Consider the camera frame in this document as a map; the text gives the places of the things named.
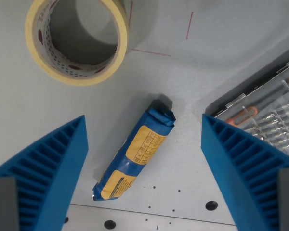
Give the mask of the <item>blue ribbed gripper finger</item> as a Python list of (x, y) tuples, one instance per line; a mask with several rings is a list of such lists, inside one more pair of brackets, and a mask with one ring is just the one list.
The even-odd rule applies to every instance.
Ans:
[(277, 174), (289, 156), (203, 114), (201, 150), (239, 231), (279, 230)]
[(35, 141), (0, 166), (16, 180), (22, 231), (60, 231), (88, 153), (81, 115)]

